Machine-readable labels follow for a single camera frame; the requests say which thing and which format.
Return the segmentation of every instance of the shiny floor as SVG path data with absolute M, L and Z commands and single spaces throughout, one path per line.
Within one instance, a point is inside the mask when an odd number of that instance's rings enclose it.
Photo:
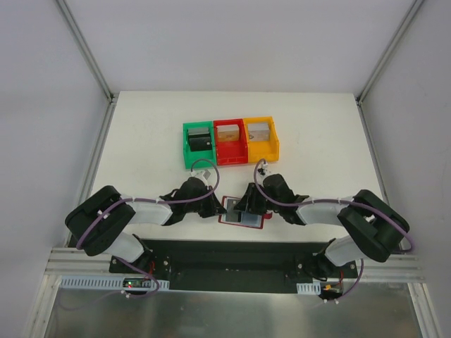
M 76 307 L 106 292 L 59 290 Z M 420 337 L 405 284 L 361 283 L 338 305 L 316 296 L 160 292 L 147 299 L 114 294 L 78 311 L 55 305 L 46 337 L 331 338 Z

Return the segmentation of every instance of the orange bin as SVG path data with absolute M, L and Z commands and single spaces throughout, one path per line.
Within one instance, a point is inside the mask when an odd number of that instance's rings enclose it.
M 265 118 L 243 118 L 245 123 L 245 132 L 247 138 L 248 163 L 256 163 L 265 158 L 268 162 L 278 161 L 279 159 L 279 138 L 277 138 L 276 126 L 271 116 Z M 249 139 L 249 130 L 247 125 L 250 123 L 268 123 L 269 141 L 253 142 Z

